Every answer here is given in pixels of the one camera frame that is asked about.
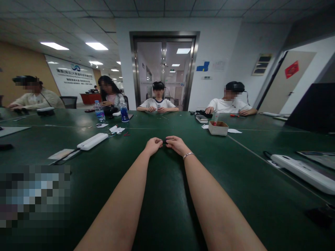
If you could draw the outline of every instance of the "reception desk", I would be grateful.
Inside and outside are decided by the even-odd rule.
[[[85,105],[93,105],[95,100],[102,102],[100,93],[81,93],[80,96]]]

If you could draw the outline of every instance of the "metal door frame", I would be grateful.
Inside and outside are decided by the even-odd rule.
[[[130,32],[130,43],[132,53],[133,77],[135,88],[135,102],[138,107],[141,103],[140,73],[137,60],[137,42],[162,42],[161,80],[166,77],[166,43],[167,42],[192,42],[190,60],[188,65],[188,76],[184,90],[183,110],[188,110],[189,98],[195,70],[195,60],[198,51],[200,32],[171,31],[171,32]]]

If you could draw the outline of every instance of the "red sign on door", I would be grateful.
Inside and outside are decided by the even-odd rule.
[[[295,61],[291,64],[288,68],[285,69],[285,76],[286,79],[292,77],[295,73],[299,71],[299,64],[298,61]]]

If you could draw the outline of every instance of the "plastic bottle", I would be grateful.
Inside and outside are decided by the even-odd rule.
[[[121,112],[121,121],[124,123],[129,122],[127,104],[125,103],[124,98],[120,98],[119,107]]]
[[[101,107],[98,100],[95,100],[94,110],[95,110],[95,114],[97,115],[98,120],[100,122],[104,122],[105,121],[105,113],[104,113],[104,110]]]

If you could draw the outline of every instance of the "company logo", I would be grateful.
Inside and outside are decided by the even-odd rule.
[[[80,71],[80,67],[76,64],[71,64],[71,68],[72,68],[72,70]]]

